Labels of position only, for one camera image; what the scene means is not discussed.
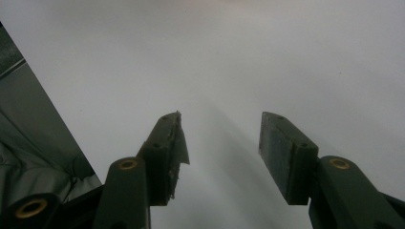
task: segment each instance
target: white surface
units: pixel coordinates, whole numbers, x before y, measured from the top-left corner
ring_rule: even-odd
[[[257,149],[284,115],[405,199],[405,3],[1,0],[0,19],[101,180],[181,111],[191,166],[154,228],[311,228]]]

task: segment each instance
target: white background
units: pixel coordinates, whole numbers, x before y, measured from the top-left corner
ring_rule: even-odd
[[[1,0],[0,20],[102,181],[181,111],[191,166],[154,228],[311,228],[258,155],[262,111],[405,199],[402,0]]]

